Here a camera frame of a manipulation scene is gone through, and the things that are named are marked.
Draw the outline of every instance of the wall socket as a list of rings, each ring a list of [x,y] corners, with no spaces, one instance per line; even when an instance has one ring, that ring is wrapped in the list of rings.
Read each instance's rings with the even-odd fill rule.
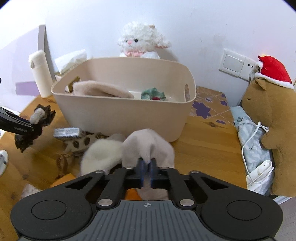
[[[246,57],[244,59],[244,65],[239,73],[239,77],[249,81],[249,73],[254,70],[256,61]]]
[[[249,81],[249,73],[256,61],[234,51],[224,49],[219,70]]]

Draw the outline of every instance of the white thermos bottle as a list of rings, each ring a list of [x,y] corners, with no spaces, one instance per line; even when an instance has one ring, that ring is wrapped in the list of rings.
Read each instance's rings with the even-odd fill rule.
[[[45,52],[43,50],[38,50],[30,54],[29,64],[41,97],[49,97],[52,94],[50,89],[53,81],[45,58]]]

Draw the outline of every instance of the white plush toy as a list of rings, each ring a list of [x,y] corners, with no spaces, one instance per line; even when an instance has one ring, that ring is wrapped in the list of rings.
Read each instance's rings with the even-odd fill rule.
[[[156,49],[170,47],[170,42],[160,34],[154,25],[131,22],[124,26],[121,38],[120,57],[140,57],[160,59]]]

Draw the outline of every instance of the light blue cloth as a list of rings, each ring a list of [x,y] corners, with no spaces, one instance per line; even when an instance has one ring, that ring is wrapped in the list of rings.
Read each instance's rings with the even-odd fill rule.
[[[233,115],[234,123],[238,131],[237,135],[239,141],[241,146],[243,146],[256,130],[257,123],[254,123],[251,120],[241,106],[230,107],[230,111]],[[265,149],[260,144],[260,139],[264,134],[265,131],[262,128],[259,128],[253,138],[244,147],[243,154],[250,173],[265,160],[272,161],[271,151]],[[260,189],[256,190],[256,192],[264,195],[272,184],[272,177],[273,173],[270,175],[269,181],[260,186]]]

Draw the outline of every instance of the beige fabric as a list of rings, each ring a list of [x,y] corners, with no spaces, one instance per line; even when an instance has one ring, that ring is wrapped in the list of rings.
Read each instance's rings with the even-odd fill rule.
[[[158,167],[174,168],[173,147],[151,129],[135,131],[123,142],[123,167],[135,167],[140,157],[146,164],[155,158]],[[148,177],[144,179],[143,188],[137,191],[143,200],[168,200],[168,192],[164,189],[152,189]]]
[[[25,198],[29,195],[32,195],[32,194],[35,194],[35,193],[38,193],[38,192],[41,192],[42,190],[32,186],[31,184],[26,184],[23,191],[22,191],[22,195],[21,195],[21,198]]]
[[[134,96],[125,88],[94,80],[80,81],[73,84],[74,95],[91,95],[91,96],[107,96],[107,97],[121,97],[132,98]]]

